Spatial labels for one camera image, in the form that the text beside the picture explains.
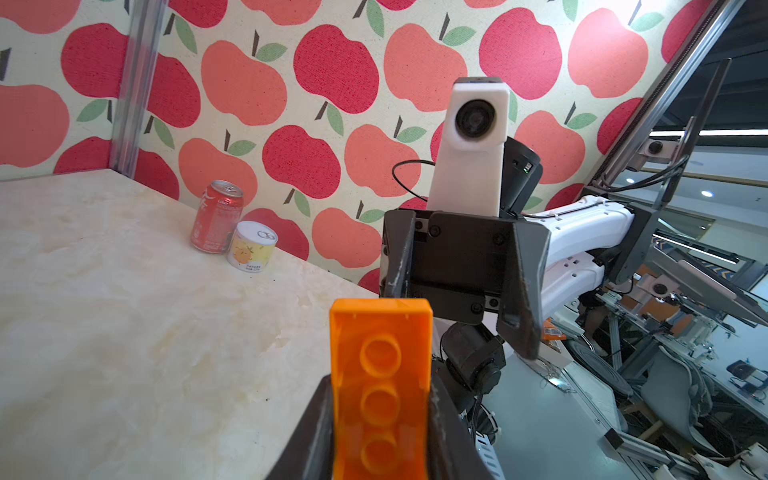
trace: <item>white tabletop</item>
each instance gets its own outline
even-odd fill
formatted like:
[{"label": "white tabletop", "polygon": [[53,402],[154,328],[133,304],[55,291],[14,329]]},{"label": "white tabletop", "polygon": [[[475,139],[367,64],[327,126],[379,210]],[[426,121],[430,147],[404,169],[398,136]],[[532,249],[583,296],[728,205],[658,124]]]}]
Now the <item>white tabletop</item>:
[{"label": "white tabletop", "polygon": [[723,393],[727,394],[730,398],[743,405],[758,419],[762,420],[763,423],[768,424],[768,405],[758,402],[749,393],[744,392],[743,390],[739,389],[739,387],[731,383],[730,378],[733,375],[730,372],[725,369],[711,369],[707,365],[704,366],[703,371],[717,384],[721,390],[723,390]]},{"label": "white tabletop", "polygon": [[276,250],[198,252],[195,211],[111,170],[0,183],[3,478],[262,478],[368,290]]}]

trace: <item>apple wallpaper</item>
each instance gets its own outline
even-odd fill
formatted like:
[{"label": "apple wallpaper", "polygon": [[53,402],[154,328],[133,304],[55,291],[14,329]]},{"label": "apple wallpaper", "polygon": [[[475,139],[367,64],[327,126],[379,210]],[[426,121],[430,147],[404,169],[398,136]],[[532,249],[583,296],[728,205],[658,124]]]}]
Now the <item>apple wallpaper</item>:
[{"label": "apple wallpaper", "polygon": [[[0,0],[0,179],[107,166],[130,1]],[[437,158],[457,77],[509,86],[527,211],[568,204],[709,4],[170,0],[135,180],[192,207],[231,181],[279,248],[376,290],[384,212],[425,206],[392,166]]]}]

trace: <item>can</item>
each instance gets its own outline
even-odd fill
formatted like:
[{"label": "can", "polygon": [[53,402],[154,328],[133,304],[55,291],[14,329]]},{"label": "can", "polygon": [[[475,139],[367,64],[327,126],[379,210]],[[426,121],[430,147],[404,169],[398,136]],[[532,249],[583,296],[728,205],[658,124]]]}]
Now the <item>can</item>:
[{"label": "can", "polygon": [[243,213],[243,191],[224,180],[210,182],[200,199],[190,240],[203,252],[222,253]]},{"label": "can", "polygon": [[244,272],[260,272],[270,261],[277,243],[277,233],[259,222],[237,224],[227,261]]}]

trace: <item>office chair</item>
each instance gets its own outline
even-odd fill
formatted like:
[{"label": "office chair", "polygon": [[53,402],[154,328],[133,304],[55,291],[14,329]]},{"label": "office chair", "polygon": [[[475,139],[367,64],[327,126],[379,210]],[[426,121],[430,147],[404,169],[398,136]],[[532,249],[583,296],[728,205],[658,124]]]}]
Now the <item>office chair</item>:
[{"label": "office chair", "polygon": [[662,433],[672,432],[684,440],[682,451],[685,453],[693,447],[720,455],[695,428],[698,417],[711,409],[709,391],[698,370],[660,346],[648,371],[648,381],[641,388],[641,397],[642,403],[622,410],[622,413],[642,412],[654,422],[638,436],[640,440],[652,442]]}]

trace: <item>yellow can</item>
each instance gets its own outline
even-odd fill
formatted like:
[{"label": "yellow can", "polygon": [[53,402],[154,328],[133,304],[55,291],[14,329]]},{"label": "yellow can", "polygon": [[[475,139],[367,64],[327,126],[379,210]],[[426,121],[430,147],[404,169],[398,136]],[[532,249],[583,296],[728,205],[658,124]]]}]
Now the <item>yellow can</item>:
[{"label": "yellow can", "polygon": [[270,261],[277,243],[277,233],[258,222],[237,224],[227,261],[243,272],[260,272]]}]

